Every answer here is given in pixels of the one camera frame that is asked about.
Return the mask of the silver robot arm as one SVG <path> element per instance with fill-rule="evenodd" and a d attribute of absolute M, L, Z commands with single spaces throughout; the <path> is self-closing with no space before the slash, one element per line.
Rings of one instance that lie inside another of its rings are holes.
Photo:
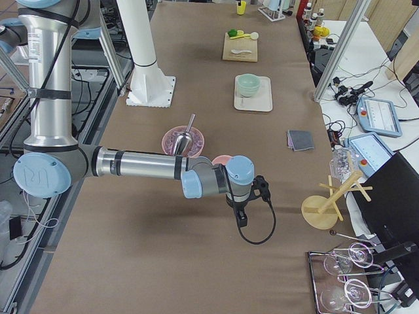
<path fill-rule="evenodd" d="M 235 156 L 225 165 L 205 157 L 115 150 L 79 143 L 71 133 L 71 40 L 100 30 L 97 1 L 20 1 L 27 29 L 31 133 L 13 168 L 17 185 L 38 198 L 65 192 L 86 177 L 136 175 L 181 181 L 186 198 L 224 194 L 238 227 L 247 224 L 246 205 L 270 201 L 268 183 L 253 162 Z"/>

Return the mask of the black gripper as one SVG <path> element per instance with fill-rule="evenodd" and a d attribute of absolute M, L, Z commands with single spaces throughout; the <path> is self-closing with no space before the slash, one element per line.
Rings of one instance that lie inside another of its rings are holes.
<path fill-rule="evenodd" d="M 249 192 L 245 193 L 244 196 L 234 194 L 230 191 L 230 187 L 228 187 L 226 201 L 234 210 L 238 227 L 247 226 L 245 208 L 249 202 L 259 198 L 270 205 L 269 184 L 262 175 L 258 175 L 253 179 L 253 182 L 249 186 Z"/>

